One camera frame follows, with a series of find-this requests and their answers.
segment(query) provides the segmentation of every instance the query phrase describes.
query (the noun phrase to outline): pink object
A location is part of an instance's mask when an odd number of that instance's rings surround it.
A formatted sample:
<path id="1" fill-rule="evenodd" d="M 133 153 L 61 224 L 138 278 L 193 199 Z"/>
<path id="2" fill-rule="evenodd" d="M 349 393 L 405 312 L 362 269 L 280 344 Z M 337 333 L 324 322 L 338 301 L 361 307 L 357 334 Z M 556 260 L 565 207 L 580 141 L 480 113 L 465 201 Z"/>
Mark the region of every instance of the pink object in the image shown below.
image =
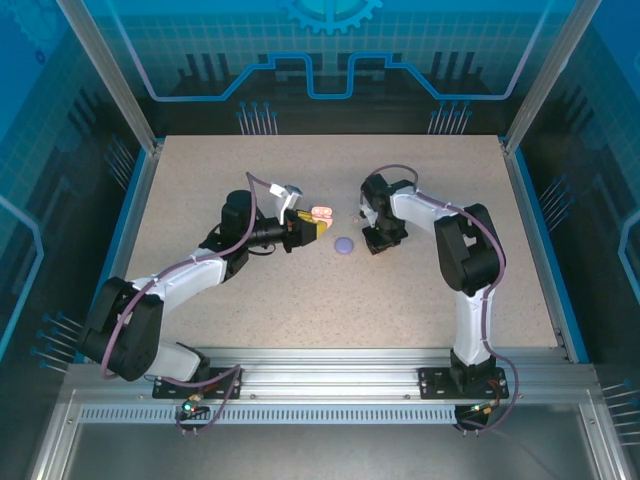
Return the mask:
<path id="1" fill-rule="evenodd" d="M 311 218 L 316 221 L 324 222 L 327 228 L 333 223 L 333 210 L 329 207 L 313 207 L 311 209 Z"/>

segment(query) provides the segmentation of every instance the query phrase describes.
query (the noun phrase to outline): cable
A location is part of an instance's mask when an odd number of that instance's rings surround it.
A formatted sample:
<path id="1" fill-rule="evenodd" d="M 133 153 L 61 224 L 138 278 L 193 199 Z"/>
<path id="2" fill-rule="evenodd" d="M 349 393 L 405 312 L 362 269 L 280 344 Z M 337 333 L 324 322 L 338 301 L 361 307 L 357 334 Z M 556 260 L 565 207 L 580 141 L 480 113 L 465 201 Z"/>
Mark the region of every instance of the cable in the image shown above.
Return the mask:
<path id="1" fill-rule="evenodd" d="M 479 428 L 480 429 L 479 431 L 482 431 L 482 430 L 491 431 L 491 433 L 493 433 L 494 435 L 497 435 L 497 436 L 499 436 L 501 438 L 504 438 L 505 440 L 508 440 L 511 443 L 515 443 L 523 451 L 525 451 L 531 457 L 531 459 L 534 462 L 536 462 L 545 472 L 547 472 L 551 478 L 555 478 L 556 480 L 562 480 L 559 475 L 557 475 L 553 470 L 551 470 L 551 468 L 547 467 L 547 465 L 542 461 L 542 459 L 540 457 L 538 457 L 538 455 L 533 450 L 531 450 L 529 447 L 527 447 L 524 443 L 522 443 L 516 437 L 514 437 L 512 435 L 509 435 L 508 433 L 504 433 L 504 432 L 502 432 L 502 431 L 500 431 L 498 429 L 488 430 L 481 423 L 474 422 L 472 420 L 462 420 L 462 422 L 463 423 L 467 423 L 469 425 L 472 425 L 472 426 L 474 426 L 476 428 Z"/>
<path id="2" fill-rule="evenodd" d="M 118 335 L 120 334 L 120 331 L 122 330 L 122 327 L 124 326 L 124 322 L 126 321 L 126 319 L 129 317 L 129 315 L 131 314 L 131 312 L 133 311 L 137 303 L 140 301 L 140 299 L 149 290 L 151 290 L 151 288 L 156 284 L 158 280 L 161 280 L 163 277 L 165 277 L 166 275 L 168 275 L 169 273 L 175 270 L 178 270 L 179 268 L 186 267 L 188 265 L 197 264 L 198 262 L 213 260 L 214 258 L 223 257 L 225 255 L 233 253 L 239 248 L 241 248 L 242 245 L 244 245 L 244 243 L 249 239 L 249 237 L 251 236 L 251 232 L 253 231 L 253 227 L 255 225 L 256 211 L 258 208 L 257 207 L 258 202 L 256 198 L 256 190 L 255 190 L 254 183 L 258 183 L 259 185 L 262 185 L 268 188 L 271 188 L 271 185 L 267 182 L 264 182 L 263 180 L 260 180 L 254 177 L 249 172 L 246 172 L 246 175 L 247 175 L 247 180 L 249 181 L 249 189 L 251 191 L 251 216 L 249 220 L 249 226 L 247 227 L 247 231 L 245 232 L 245 234 L 235 245 L 227 248 L 226 250 L 222 250 L 220 252 L 213 252 L 211 254 L 203 255 L 201 257 L 190 257 L 187 260 L 183 260 L 174 265 L 171 265 L 170 267 L 165 268 L 162 272 L 157 274 L 154 279 L 150 280 L 144 287 L 142 287 L 138 293 L 135 294 L 135 296 L 131 299 L 131 301 L 127 304 L 127 306 L 124 308 L 124 310 L 120 314 L 118 318 L 118 322 L 116 323 L 115 328 L 113 329 L 113 333 L 109 338 L 109 342 L 107 343 L 107 348 L 105 349 L 104 356 L 102 357 L 102 362 L 100 363 L 100 370 L 102 372 L 102 377 L 104 379 L 113 379 L 118 376 L 117 374 L 107 373 L 109 360 L 111 359 L 111 354 L 113 353 L 113 347 L 115 346 L 116 340 L 118 339 Z"/>
<path id="3" fill-rule="evenodd" d="M 269 255 L 273 255 L 276 251 L 276 244 L 272 243 L 271 246 L 273 248 L 268 252 L 254 252 L 253 250 L 247 250 L 247 251 L 249 252 L 249 254 L 255 255 L 256 257 L 268 257 Z"/>
<path id="4" fill-rule="evenodd" d="M 413 168 L 408 167 L 407 165 L 401 165 L 400 163 L 391 163 L 389 165 L 385 165 L 383 167 L 377 168 L 373 172 L 371 172 L 367 178 L 369 178 L 372 175 L 375 175 L 376 173 L 380 173 L 384 170 L 389 170 L 390 168 L 401 168 L 403 170 L 407 170 L 408 172 L 411 172 L 413 174 L 413 190 L 415 192 L 418 191 L 418 179 L 420 178 L 418 176 L 418 172 L 416 172 Z M 360 191 L 360 205 L 362 205 L 363 200 L 364 200 L 364 193 Z"/>
<path id="5" fill-rule="evenodd" d="M 513 407 L 515 407 L 515 403 L 518 398 L 518 393 L 520 392 L 520 377 L 518 375 L 518 369 L 516 368 L 515 364 L 510 359 L 508 359 L 503 355 L 500 355 L 493 348 L 491 348 L 491 345 L 489 345 L 489 341 L 487 339 L 487 316 L 488 316 L 487 307 L 489 304 L 489 295 L 491 295 L 491 292 L 493 292 L 496 289 L 496 287 L 500 284 L 500 282 L 502 281 L 502 278 L 504 277 L 504 272 L 507 266 L 507 262 L 504 256 L 504 251 L 502 250 L 502 246 L 498 242 L 498 239 L 489 231 L 487 227 L 484 226 L 484 224 L 480 220 L 475 218 L 473 215 L 471 215 L 470 213 L 467 213 L 462 208 L 459 208 L 454 205 L 451 205 L 450 203 L 445 203 L 435 198 L 429 197 L 428 195 L 425 195 L 424 193 L 418 191 L 418 185 L 417 185 L 418 173 L 413 168 L 408 167 L 406 165 L 400 165 L 400 164 L 385 165 L 384 167 L 380 167 L 377 170 L 374 170 L 369 176 L 375 175 L 376 173 L 379 173 L 382 170 L 386 170 L 388 168 L 403 168 L 405 170 L 412 172 L 415 178 L 414 189 L 418 198 L 421 198 L 427 202 L 437 205 L 438 207 L 443 208 L 445 210 L 449 210 L 451 212 L 462 215 L 464 218 L 470 221 L 475 227 L 477 227 L 482 232 L 482 234 L 487 238 L 487 240 L 489 240 L 489 243 L 491 243 L 491 246 L 494 248 L 494 250 L 496 251 L 496 254 L 498 255 L 498 263 L 500 265 L 498 276 L 493 281 L 493 283 L 484 291 L 482 295 L 480 329 L 482 332 L 482 344 L 484 345 L 484 348 L 487 350 L 487 352 L 489 352 L 490 355 L 493 355 L 498 360 L 502 360 L 504 363 L 509 365 L 509 368 L 513 371 L 514 382 L 513 382 L 513 396 L 511 397 L 511 402 L 509 402 L 509 405 L 507 406 L 505 413 L 490 426 L 484 427 L 481 430 L 479 430 L 480 432 L 491 431 L 495 427 L 500 425 L 502 422 L 504 422 L 506 418 L 511 414 Z M 360 204 L 362 204 L 362 192 L 360 192 L 360 199 L 361 199 Z"/>
<path id="6" fill-rule="evenodd" d="M 213 417 L 211 417 L 211 420 L 209 420 L 202 427 L 200 427 L 199 429 L 194 428 L 193 429 L 194 435 L 197 435 L 197 431 L 198 430 L 204 430 L 205 428 L 211 427 L 214 423 L 216 423 L 218 421 L 218 419 L 222 415 L 222 411 L 224 410 L 224 407 L 226 407 L 227 402 L 229 401 L 229 398 L 231 397 L 231 392 L 233 392 L 233 389 L 234 389 L 234 387 L 236 385 L 236 381 L 238 380 L 238 377 L 240 376 L 240 365 L 236 365 L 235 367 L 227 370 L 226 372 L 224 372 L 224 373 L 222 373 L 222 374 L 220 374 L 220 375 L 218 375 L 216 377 L 216 379 L 224 378 L 224 377 L 226 377 L 227 375 L 229 375 L 229 374 L 231 374 L 233 372 L 235 372 L 234 375 L 233 375 L 233 379 L 231 380 L 231 384 L 229 385 L 229 388 L 227 389 L 227 392 L 225 393 L 224 398 L 222 399 L 222 403 L 220 404 L 220 407 L 218 408 L 218 411 L 215 413 L 215 415 Z M 187 384 L 187 385 L 190 386 L 190 387 L 196 386 L 196 384 Z M 182 424 L 180 423 L 180 420 L 178 419 L 178 417 L 176 417 L 176 427 L 181 429 L 183 434 L 185 432 L 187 432 L 187 429 L 182 426 Z"/>

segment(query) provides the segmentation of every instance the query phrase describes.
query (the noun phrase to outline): black mounting bracket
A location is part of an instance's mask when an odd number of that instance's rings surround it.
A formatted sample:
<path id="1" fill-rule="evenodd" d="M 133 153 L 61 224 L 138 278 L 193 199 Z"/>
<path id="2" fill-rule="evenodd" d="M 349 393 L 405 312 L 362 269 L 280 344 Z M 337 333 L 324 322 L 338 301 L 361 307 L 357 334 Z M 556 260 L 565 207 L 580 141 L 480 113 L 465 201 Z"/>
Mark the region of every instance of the black mounting bracket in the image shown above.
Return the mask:
<path id="1" fill-rule="evenodd" d="M 500 399 L 509 398 L 509 386 L 504 369 L 496 367 L 488 380 L 495 380 L 499 385 Z M 460 392 L 458 385 L 449 373 L 449 367 L 419 368 L 418 381 L 422 400 L 493 400 L 496 391 L 488 384 L 472 385 Z"/>
<path id="2" fill-rule="evenodd" d="M 228 371 L 229 368 L 209 368 L 209 373 L 206 378 L 202 378 L 200 381 L 204 381 L 208 378 L 214 378 Z M 224 377 L 215 388 L 204 392 L 203 398 L 211 399 L 211 400 L 222 400 L 226 395 L 229 387 L 231 386 L 231 381 L 233 380 L 233 375 L 229 374 Z M 240 398 L 240 390 L 242 388 L 242 370 L 238 374 L 238 382 L 233 387 L 233 391 L 231 392 L 230 400 L 237 400 Z M 193 388 L 193 387 L 178 387 L 169 382 L 165 382 L 162 380 L 156 380 L 153 384 L 153 391 L 151 396 L 156 399 L 169 399 L 169 400 L 185 400 L 189 398 L 191 395 L 198 393 L 201 389 Z"/>

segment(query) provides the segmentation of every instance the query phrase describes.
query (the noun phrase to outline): blue edge trim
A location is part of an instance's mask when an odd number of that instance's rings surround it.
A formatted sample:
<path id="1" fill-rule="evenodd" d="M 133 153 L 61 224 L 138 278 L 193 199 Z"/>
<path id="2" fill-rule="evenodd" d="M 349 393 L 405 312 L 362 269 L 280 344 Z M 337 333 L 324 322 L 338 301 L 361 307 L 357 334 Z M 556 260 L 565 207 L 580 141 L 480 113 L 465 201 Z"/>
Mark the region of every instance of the blue edge trim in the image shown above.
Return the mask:
<path id="1" fill-rule="evenodd" d="M 142 167 L 144 166 L 144 161 L 146 157 L 147 157 L 147 152 L 145 151 L 145 149 L 144 148 L 140 149 L 140 153 L 138 154 L 138 160 L 136 161 L 136 167 L 133 169 L 133 174 L 131 175 L 131 181 L 129 182 L 129 187 L 127 188 L 127 194 L 125 195 L 124 201 L 122 202 L 122 209 L 120 210 L 120 215 L 118 216 L 118 222 L 116 223 L 116 228 L 113 232 L 113 237 L 111 237 L 109 250 L 107 251 L 107 256 L 104 259 L 104 266 L 102 267 L 102 272 L 100 273 L 100 278 L 98 279 L 96 292 L 93 295 L 93 300 L 91 300 L 92 307 L 94 302 L 96 301 L 96 297 L 98 296 L 98 292 L 100 291 L 102 284 L 107 280 L 109 280 L 109 274 L 111 272 L 111 268 L 113 267 L 113 262 L 116 259 L 116 254 L 118 253 L 118 249 L 120 248 L 122 234 L 124 233 L 124 226 L 127 223 L 127 217 L 129 216 L 131 205 L 133 204 L 133 196 L 136 193 L 136 190 L 138 188 L 138 182 L 140 181 L 140 174 L 142 173 Z M 84 355 L 76 352 L 74 363 L 83 363 L 83 362 L 84 362 Z"/>
<path id="2" fill-rule="evenodd" d="M 118 223 L 116 224 L 113 237 L 111 238 L 109 251 L 107 252 L 104 267 L 102 268 L 102 273 L 100 274 L 100 280 L 98 281 L 98 288 L 96 289 L 93 301 L 91 302 L 92 305 L 93 302 L 95 302 L 100 287 L 105 281 L 108 280 L 109 272 L 111 271 L 111 268 L 113 266 L 116 253 L 120 248 L 120 241 L 122 240 L 122 234 L 124 233 L 124 226 L 126 224 L 127 217 L 129 216 L 129 211 L 131 210 L 133 195 L 136 191 L 136 188 L 138 187 L 138 182 L 140 180 L 140 174 L 142 172 L 142 167 L 144 165 L 146 155 L 147 153 L 144 151 L 144 149 L 140 151 L 138 161 L 136 162 L 136 168 L 133 171 L 133 176 L 131 178 L 131 182 L 129 183 L 129 189 L 127 190 L 127 195 L 125 196 L 124 202 L 122 204 L 122 210 L 120 211 L 120 216 L 118 217 Z M 549 236 L 549 232 L 547 231 L 547 227 L 544 223 L 542 210 L 540 209 L 540 204 L 538 203 L 538 199 L 533 188 L 533 182 L 531 181 L 531 176 L 529 175 L 529 170 L 527 169 L 524 155 L 522 154 L 520 148 L 516 150 L 515 156 L 516 161 L 518 162 L 518 168 L 520 169 L 520 173 L 522 174 L 522 179 L 524 181 L 524 187 L 527 191 L 527 196 L 529 197 L 529 201 L 531 202 L 531 207 L 533 209 L 533 214 L 536 220 L 538 231 L 540 232 L 540 237 L 542 238 L 542 246 L 549 260 L 549 265 L 551 266 L 551 275 L 553 276 L 553 280 L 560 297 L 560 303 L 562 305 L 562 309 L 564 310 L 569 333 L 571 334 L 571 341 L 573 342 L 573 347 L 576 352 L 577 361 L 579 363 L 589 363 L 589 356 L 587 355 L 587 349 L 585 348 L 584 341 L 582 340 L 580 327 L 578 327 L 578 321 L 576 320 L 573 306 L 571 305 L 571 301 L 569 300 L 569 293 L 567 292 L 567 287 L 564 283 L 564 279 L 562 278 L 562 273 L 560 272 L 558 259 L 556 258 L 553 245 L 551 244 L 551 237 Z M 76 363 L 82 363 L 84 361 L 84 357 L 80 354 L 76 354 L 75 361 Z"/>
<path id="3" fill-rule="evenodd" d="M 522 174 L 522 179 L 524 181 L 524 187 L 527 191 L 527 196 L 529 197 L 529 201 L 531 202 L 533 215 L 536 219 L 540 237 L 542 238 L 544 253 L 549 260 L 549 265 L 551 266 L 551 275 L 553 276 L 553 281 L 555 282 L 558 296 L 560 297 L 562 310 L 564 310 L 564 315 L 567 320 L 567 327 L 569 328 L 571 341 L 573 342 L 573 348 L 576 352 L 576 360 L 579 363 L 589 363 L 589 355 L 587 355 L 587 349 L 585 348 L 584 341 L 582 340 L 580 327 L 578 326 L 578 321 L 576 320 L 576 315 L 573 311 L 571 300 L 569 300 L 567 286 L 565 285 L 564 279 L 562 278 L 562 273 L 560 272 L 560 265 L 558 264 L 556 252 L 553 249 L 551 237 L 549 236 L 549 231 L 547 230 L 547 226 L 544 223 L 542 210 L 540 209 L 540 204 L 538 203 L 538 197 L 536 196 L 536 192 L 533 188 L 533 182 L 531 181 L 531 176 L 529 175 L 529 170 L 527 169 L 527 164 L 524 160 L 524 155 L 522 154 L 520 148 L 516 150 L 516 161 L 518 162 L 518 168 L 520 169 L 520 173 Z"/>

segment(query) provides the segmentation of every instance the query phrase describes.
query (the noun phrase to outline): glass panel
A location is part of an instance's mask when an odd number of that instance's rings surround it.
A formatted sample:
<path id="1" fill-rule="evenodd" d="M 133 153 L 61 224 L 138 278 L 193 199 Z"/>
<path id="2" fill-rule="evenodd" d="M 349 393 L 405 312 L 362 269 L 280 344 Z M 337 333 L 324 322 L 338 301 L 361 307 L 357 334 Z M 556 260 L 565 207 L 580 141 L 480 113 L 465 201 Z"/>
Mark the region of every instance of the glass panel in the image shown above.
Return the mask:
<path id="1" fill-rule="evenodd" d="M 573 5 L 88 2 L 160 135 L 505 133 Z"/>
<path id="2" fill-rule="evenodd" d="M 75 354 L 56 314 L 86 314 L 140 149 L 55 2 L 23 3 L 0 9 L 3 478 L 29 474 Z"/>
<path id="3" fill-rule="evenodd" d="M 638 21 L 637 2 L 602 2 L 521 146 L 604 386 L 640 383 Z"/>

